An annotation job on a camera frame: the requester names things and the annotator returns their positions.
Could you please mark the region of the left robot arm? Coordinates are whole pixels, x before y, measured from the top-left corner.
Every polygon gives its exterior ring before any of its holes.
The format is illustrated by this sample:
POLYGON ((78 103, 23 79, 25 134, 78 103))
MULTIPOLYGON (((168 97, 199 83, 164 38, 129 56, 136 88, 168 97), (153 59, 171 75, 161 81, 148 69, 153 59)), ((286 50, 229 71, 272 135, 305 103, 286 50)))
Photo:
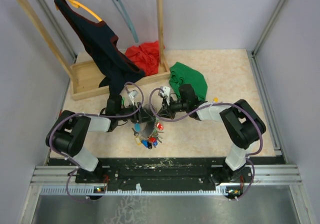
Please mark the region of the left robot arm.
POLYGON ((119 121, 133 124, 146 123, 151 130, 155 126, 155 116, 150 105, 142 102, 125 107, 121 95, 110 95, 106 108, 97 115, 75 113, 65 110, 46 136, 45 144, 54 152, 70 160, 78 168, 86 171, 86 176, 97 183, 103 179, 104 170, 97 157, 85 148, 88 132, 111 132, 119 121))

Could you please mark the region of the large keyring with blue handle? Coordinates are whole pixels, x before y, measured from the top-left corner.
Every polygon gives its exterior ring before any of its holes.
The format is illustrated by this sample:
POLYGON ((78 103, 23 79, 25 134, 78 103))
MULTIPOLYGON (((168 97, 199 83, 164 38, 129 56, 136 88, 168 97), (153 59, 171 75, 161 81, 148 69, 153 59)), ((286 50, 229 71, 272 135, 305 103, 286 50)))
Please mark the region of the large keyring with blue handle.
POLYGON ((134 124, 132 130, 138 145, 143 145, 151 150, 157 147, 158 142, 162 143, 159 133, 163 133, 163 131, 157 127, 158 122, 155 117, 155 121, 134 124))

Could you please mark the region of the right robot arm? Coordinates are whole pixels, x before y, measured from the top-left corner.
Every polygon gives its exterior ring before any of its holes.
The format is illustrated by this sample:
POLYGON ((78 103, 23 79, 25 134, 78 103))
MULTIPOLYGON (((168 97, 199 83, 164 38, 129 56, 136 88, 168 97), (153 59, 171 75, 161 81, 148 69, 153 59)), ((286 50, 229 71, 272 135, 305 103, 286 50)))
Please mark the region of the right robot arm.
POLYGON ((171 97, 171 89, 162 86, 157 89, 162 98, 161 109, 155 116, 162 121, 177 122, 186 117, 198 121, 221 122, 232 141, 229 154, 225 159, 224 178, 235 182, 250 156, 259 154, 263 149, 263 134, 267 128, 249 103, 240 99, 236 103, 201 101, 190 84, 179 88, 180 98, 171 97))

